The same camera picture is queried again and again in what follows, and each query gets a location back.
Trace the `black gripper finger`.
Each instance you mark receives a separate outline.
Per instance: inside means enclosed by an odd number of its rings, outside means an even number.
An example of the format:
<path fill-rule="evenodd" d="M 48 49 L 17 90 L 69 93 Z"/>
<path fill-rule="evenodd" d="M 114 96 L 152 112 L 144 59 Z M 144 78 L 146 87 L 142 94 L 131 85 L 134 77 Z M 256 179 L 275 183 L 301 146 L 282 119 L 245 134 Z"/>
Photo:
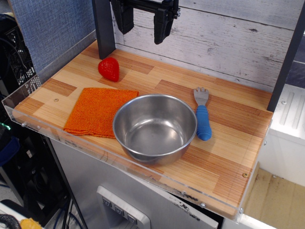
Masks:
<path fill-rule="evenodd" d="M 133 7 L 129 6 L 125 0 L 112 0 L 112 11 L 122 34 L 127 34 L 133 29 Z"/>
<path fill-rule="evenodd" d="M 154 15 L 154 43 L 161 44 L 170 35 L 173 14 L 166 10 L 158 10 Z"/>

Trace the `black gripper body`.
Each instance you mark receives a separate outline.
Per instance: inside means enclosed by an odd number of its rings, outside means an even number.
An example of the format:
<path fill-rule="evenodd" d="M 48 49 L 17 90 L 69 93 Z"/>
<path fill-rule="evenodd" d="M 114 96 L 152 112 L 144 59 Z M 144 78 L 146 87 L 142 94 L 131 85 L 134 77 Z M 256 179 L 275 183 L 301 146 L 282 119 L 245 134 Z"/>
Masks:
<path fill-rule="evenodd" d="M 157 10 L 165 10 L 171 13 L 171 18 L 177 19 L 180 16 L 178 0 L 111 0 L 113 11 L 120 17 L 133 17 L 133 9 L 138 9 L 150 13 Z"/>

